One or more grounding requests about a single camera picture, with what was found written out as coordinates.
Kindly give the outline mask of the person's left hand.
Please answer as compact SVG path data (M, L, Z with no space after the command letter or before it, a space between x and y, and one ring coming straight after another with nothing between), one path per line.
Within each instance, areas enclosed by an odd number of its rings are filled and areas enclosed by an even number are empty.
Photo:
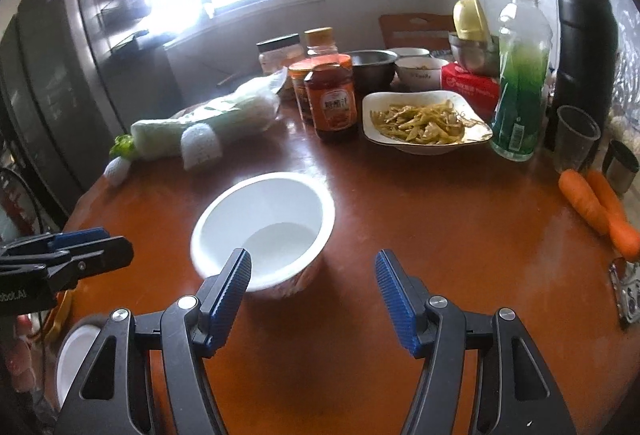
M36 375L32 364L32 352L27 342L27 334L32 322L26 315L17 316L9 329L9 340L3 343L2 357L9 371L15 392L31 392L36 386Z

